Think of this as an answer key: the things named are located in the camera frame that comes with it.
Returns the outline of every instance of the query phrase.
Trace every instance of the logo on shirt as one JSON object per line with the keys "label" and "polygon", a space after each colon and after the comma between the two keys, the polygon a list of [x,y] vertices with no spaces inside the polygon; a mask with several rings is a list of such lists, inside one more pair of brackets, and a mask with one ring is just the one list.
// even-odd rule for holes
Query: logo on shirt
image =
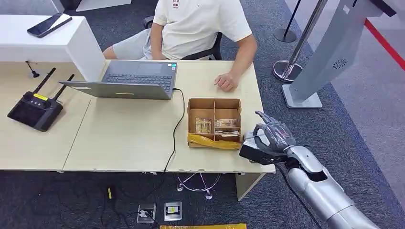
{"label": "logo on shirt", "polygon": [[179,8],[179,2],[180,2],[180,0],[173,0],[173,8],[178,9]]}

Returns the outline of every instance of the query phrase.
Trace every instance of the white t-shirt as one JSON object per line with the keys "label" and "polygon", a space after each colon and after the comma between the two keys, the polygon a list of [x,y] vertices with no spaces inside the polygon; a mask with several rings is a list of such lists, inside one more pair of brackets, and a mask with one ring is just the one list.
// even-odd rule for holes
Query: white t-shirt
{"label": "white t-shirt", "polygon": [[159,0],[153,22],[164,26],[162,54],[174,60],[212,48],[217,32],[234,42],[252,34],[239,0]]}

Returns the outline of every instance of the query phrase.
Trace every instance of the laptop keyboard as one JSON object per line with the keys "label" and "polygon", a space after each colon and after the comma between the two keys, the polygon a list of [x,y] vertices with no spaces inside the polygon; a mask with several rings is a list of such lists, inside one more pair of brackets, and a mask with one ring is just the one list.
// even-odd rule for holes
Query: laptop keyboard
{"label": "laptop keyboard", "polygon": [[107,74],[107,83],[135,83],[135,84],[158,84],[164,91],[170,92],[171,76],[151,76],[134,74]]}

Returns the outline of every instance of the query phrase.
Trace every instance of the smartphone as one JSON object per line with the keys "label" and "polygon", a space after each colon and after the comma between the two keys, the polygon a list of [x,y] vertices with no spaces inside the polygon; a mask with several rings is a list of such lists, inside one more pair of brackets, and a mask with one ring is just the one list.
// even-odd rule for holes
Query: smartphone
{"label": "smartphone", "polygon": [[41,38],[46,36],[50,32],[56,30],[57,28],[61,27],[62,25],[68,23],[71,20],[72,20],[71,16],[64,13],[57,13],[54,16],[27,29],[27,32],[33,36]]}

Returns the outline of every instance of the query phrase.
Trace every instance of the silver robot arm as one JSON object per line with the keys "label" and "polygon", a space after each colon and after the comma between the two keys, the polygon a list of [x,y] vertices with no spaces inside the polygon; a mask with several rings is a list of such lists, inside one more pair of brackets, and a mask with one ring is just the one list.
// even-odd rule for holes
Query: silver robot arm
{"label": "silver robot arm", "polygon": [[287,149],[298,167],[288,172],[290,185],[312,206],[330,229],[378,229],[345,193],[317,158],[303,146]]}
{"label": "silver robot arm", "polygon": [[245,142],[256,151],[244,151],[240,156],[263,165],[285,162],[288,182],[312,206],[330,229],[378,229],[355,206],[343,188],[330,175],[311,151],[296,146],[288,127],[262,112],[264,124],[257,124],[246,133]]}

